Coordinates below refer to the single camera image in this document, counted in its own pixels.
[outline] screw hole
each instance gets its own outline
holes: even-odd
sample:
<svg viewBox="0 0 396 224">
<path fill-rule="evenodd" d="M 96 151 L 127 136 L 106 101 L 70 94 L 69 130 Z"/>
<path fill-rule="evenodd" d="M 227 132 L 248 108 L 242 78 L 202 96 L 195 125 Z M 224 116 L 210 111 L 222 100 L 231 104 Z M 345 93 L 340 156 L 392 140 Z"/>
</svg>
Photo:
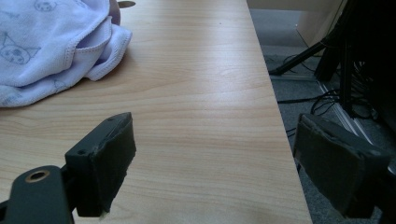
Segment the screw hole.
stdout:
<svg viewBox="0 0 396 224">
<path fill-rule="evenodd" d="M 79 150 L 79 151 L 77 152 L 77 154 L 78 154 L 78 155 L 84 155 L 84 154 L 85 154 L 85 150 L 84 150 L 84 149 Z"/>
<path fill-rule="evenodd" d="M 48 170 L 36 171 L 36 172 L 28 175 L 26 177 L 25 181 L 27 183 L 35 183 L 42 179 L 45 179 L 49 174 L 50 174 L 50 171 L 48 171 Z"/>
<path fill-rule="evenodd" d="M 132 7 L 134 5 L 136 5 L 136 3 L 133 2 L 133 1 L 121 1 L 121 2 L 119 2 L 119 8 Z"/>
</svg>

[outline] white towel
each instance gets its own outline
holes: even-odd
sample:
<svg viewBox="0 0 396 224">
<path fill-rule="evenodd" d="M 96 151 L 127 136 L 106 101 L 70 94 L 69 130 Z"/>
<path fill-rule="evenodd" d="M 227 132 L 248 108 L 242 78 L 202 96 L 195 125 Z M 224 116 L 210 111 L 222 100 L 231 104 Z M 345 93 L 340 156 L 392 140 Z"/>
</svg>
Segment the white towel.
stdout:
<svg viewBox="0 0 396 224">
<path fill-rule="evenodd" d="M 114 6 L 109 0 L 1 1 L 0 106 L 30 105 L 116 67 L 132 33 L 118 26 Z"/>
</svg>

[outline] gray carpet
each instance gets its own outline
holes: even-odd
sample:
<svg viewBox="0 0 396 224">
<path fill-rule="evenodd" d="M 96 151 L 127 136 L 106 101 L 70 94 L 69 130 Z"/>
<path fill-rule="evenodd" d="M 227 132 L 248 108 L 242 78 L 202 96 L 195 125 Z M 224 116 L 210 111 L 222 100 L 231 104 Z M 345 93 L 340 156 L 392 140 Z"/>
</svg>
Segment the gray carpet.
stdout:
<svg viewBox="0 0 396 224">
<path fill-rule="evenodd" d="M 298 21 L 300 12 L 251 9 L 250 13 L 269 70 L 277 68 L 286 60 L 291 59 L 290 56 L 298 54 L 307 48 L 295 29 L 295 23 Z M 319 60 L 319 57 L 312 57 L 303 64 L 293 67 L 291 71 L 280 77 L 271 77 L 276 99 L 280 101 L 315 97 L 323 93 L 323 89 L 321 88 L 323 85 L 337 88 L 339 83 L 337 76 L 334 76 L 332 81 L 328 83 L 319 83 L 316 81 L 313 76 L 313 70 L 316 68 Z M 295 128 L 299 114 L 309 113 L 312 104 L 311 102 L 279 105 L 285 129 L 291 130 Z M 318 113 L 324 112 L 326 108 L 326 106 L 323 106 Z M 322 117 L 342 125 L 334 107 L 326 111 Z M 359 119 L 359 123 L 375 146 L 385 149 L 393 158 L 396 158 L 396 134 L 386 124 L 370 119 Z M 294 142 L 293 131 L 287 132 L 287 134 L 290 135 L 289 141 L 290 147 L 292 147 Z M 391 164 L 392 167 L 396 167 L 396 165 L 394 165 L 396 163 L 395 161 L 396 160 L 393 159 Z M 300 171 L 300 179 L 314 224 L 378 223 L 381 216 L 381 211 L 379 209 L 375 209 L 371 218 L 344 218 L 333 209 L 329 201 L 318 192 L 318 189 L 310 181 L 304 169 Z"/>
</svg>

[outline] desk surface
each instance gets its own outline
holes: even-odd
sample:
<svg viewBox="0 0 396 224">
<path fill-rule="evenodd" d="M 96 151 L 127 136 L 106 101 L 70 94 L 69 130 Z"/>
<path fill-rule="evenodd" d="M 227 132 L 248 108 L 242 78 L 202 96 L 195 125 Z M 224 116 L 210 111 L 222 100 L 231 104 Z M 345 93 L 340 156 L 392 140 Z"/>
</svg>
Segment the desk surface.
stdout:
<svg viewBox="0 0 396 224">
<path fill-rule="evenodd" d="M 0 201 L 131 111 L 137 152 L 104 223 L 310 223 L 246 0 L 136 0 L 121 25 L 134 36 L 111 74 L 0 109 Z"/>
</svg>

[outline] floor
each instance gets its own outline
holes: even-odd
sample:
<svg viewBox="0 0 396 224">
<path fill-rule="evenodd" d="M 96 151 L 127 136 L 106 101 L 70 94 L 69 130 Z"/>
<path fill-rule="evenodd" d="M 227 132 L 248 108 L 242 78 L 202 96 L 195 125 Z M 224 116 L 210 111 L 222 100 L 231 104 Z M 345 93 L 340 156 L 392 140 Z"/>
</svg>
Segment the floor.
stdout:
<svg viewBox="0 0 396 224">
<path fill-rule="evenodd" d="M 289 60 L 290 56 L 307 49 L 307 45 L 296 30 L 296 24 L 301 15 L 300 11 L 251 9 L 250 14 L 269 70 L 277 68 L 283 62 Z M 334 80 L 337 77 L 334 77 L 330 82 L 322 83 L 317 82 L 313 76 L 313 71 L 319 60 L 319 57 L 311 57 L 280 77 L 271 76 L 277 100 L 315 97 L 330 88 L 334 88 L 334 85 L 338 83 Z M 309 113 L 312 104 L 312 102 L 308 102 L 279 105 L 285 129 L 289 136 L 290 147 L 293 146 L 293 129 L 296 127 L 298 116 L 301 113 Z M 396 157 L 396 135 L 381 122 L 371 119 L 351 119 L 339 104 L 324 105 L 317 112 L 318 114 L 323 113 L 322 117 L 338 123 L 371 144 L 387 150 L 393 158 Z M 395 167 L 394 164 L 395 160 L 392 160 L 390 167 Z M 314 224 L 378 223 L 381 216 L 379 209 L 375 209 L 371 218 L 344 218 L 318 192 L 304 169 L 300 171 L 300 179 Z"/>
</svg>

